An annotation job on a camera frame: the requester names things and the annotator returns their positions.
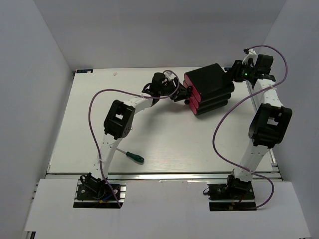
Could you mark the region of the black drawer cabinet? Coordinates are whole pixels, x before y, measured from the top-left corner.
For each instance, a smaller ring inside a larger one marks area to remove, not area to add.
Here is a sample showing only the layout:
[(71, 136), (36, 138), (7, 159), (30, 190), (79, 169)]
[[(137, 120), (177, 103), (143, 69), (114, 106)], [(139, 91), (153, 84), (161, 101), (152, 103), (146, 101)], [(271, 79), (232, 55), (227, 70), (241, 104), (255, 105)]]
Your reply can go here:
[(224, 73), (217, 63), (186, 72), (201, 95), (198, 109), (191, 101), (189, 103), (194, 115), (198, 116), (228, 104), (235, 86), (233, 82), (223, 80)]

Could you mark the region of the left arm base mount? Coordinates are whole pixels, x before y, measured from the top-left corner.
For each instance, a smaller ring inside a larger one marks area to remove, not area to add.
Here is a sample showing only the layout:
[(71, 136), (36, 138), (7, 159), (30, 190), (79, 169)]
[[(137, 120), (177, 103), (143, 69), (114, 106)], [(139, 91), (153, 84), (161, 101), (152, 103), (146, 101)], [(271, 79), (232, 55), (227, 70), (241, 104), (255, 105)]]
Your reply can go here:
[(119, 204), (122, 206), (125, 198), (125, 184), (111, 183), (113, 191), (109, 185), (103, 181), (102, 188), (98, 193), (95, 193), (81, 182), (78, 182), (73, 208), (82, 209), (120, 209)]

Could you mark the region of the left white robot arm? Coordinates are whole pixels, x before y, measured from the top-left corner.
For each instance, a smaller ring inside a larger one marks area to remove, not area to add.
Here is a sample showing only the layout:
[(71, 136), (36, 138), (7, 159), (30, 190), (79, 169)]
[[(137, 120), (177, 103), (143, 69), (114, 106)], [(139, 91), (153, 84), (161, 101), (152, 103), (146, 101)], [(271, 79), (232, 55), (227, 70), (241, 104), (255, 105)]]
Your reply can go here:
[[(94, 162), (93, 171), (80, 177), (81, 183), (88, 188), (88, 193), (95, 199), (105, 194), (105, 184), (109, 167), (115, 151), (131, 131), (135, 114), (154, 106), (161, 99), (171, 99), (174, 102), (185, 100), (189, 102), (193, 87), (183, 86), (176, 73), (171, 70), (156, 72), (152, 81), (147, 83), (140, 94), (134, 94), (117, 89), (98, 91), (92, 98), (88, 109), (88, 123), (91, 135), (97, 147), (98, 155)], [(114, 100), (104, 120), (104, 137), (99, 145), (91, 122), (91, 110), (96, 97), (103, 92), (119, 92), (133, 96), (127, 101)]]

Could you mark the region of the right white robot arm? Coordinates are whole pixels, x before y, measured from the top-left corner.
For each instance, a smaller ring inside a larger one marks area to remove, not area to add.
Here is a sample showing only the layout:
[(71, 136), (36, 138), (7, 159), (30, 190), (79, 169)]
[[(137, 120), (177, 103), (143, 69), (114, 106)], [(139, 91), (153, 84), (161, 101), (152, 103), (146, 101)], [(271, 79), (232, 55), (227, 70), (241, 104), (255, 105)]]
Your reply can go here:
[(232, 199), (244, 196), (251, 188), (253, 172), (262, 158), (285, 136), (292, 110), (285, 107), (276, 90), (275, 76), (271, 75), (274, 58), (244, 50), (246, 57), (237, 60), (225, 78), (235, 82), (246, 81), (256, 106), (256, 114), (248, 130), (250, 142), (238, 166), (227, 178), (226, 195)]

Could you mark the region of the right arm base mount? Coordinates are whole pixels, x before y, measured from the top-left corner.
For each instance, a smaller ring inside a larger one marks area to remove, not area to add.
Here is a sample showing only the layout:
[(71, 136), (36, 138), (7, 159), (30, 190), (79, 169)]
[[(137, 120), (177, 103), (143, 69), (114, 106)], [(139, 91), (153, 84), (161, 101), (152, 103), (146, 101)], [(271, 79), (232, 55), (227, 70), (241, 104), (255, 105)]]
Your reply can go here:
[(226, 184), (208, 184), (203, 190), (208, 196), (211, 212), (255, 211), (256, 201), (252, 185), (247, 191), (231, 189)]

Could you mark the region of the pink top drawer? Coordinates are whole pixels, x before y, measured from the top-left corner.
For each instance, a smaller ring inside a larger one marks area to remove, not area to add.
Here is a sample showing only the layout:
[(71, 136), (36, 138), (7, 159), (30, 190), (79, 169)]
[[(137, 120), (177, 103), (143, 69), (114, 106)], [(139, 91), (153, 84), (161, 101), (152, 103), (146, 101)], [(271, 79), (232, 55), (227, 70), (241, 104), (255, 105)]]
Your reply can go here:
[(201, 95), (198, 92), (198, 90), (196, 89), (196, 87), (194, 86), (194, 84), (192, 83), (192, 81), (190, 80), (189, 76), (185, 73), (184, 74), (184, 81), (183, 81), (183, 85), (187, 88), (187, 87), (191, 87), (191, 93), (194, 95), (194, 97), (196, 98), (196, 100), (198, 102), (201, 102)]

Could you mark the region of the pink drawer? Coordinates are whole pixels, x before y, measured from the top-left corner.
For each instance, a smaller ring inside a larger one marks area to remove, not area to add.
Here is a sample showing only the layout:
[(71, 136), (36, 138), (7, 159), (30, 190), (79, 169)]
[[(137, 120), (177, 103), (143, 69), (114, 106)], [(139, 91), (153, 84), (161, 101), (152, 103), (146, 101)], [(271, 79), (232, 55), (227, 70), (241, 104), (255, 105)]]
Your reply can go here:
[[(188, 84), (187, 84), (186, 81), (183, 81), (183, 86), (186, 87), (186, 88), (188, 87)], [(196, 97), (194, 95), (191, 95), (190, 101), (192, 102), (192, 104), (194, 105), (194, 107), (196, 109), (199, 108), (199, 102), (197, 101), (197, 99), (196, 99)]]
[(191, 87), (191, 93), (194, 95), (194, 97), (196, 98), (196, 100), (198, 102), (201, 102), (201, 95), (198, 92), (198, 90), (196, 89), (196, 87), (194, 86), (194, 84), (192, 83), (192, 81), (190, 80), (189, 76), (185, 73), (184, 74), (184, 81), (183, 81), (183, 85), (187, 88), (187, 87)]

